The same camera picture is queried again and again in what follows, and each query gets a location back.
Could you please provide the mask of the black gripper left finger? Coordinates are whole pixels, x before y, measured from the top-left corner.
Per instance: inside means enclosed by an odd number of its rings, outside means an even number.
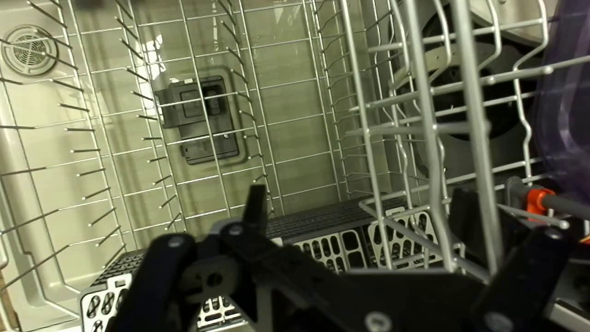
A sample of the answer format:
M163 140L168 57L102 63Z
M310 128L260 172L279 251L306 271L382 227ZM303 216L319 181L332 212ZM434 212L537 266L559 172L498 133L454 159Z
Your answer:
M483 284L456 273L336 273L266 236L266 188L203 240L155 238L107 332L190 332L223 297L257 332L463 332Z

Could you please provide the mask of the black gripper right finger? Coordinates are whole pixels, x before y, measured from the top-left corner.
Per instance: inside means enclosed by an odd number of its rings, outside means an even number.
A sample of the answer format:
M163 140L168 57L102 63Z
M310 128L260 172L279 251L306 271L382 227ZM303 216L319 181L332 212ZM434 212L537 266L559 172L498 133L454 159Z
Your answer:
M450 233L458 266L482 283L465 332L561 332L588 323L588 207L546 187L509 187L487 222L487 200L456 188Z

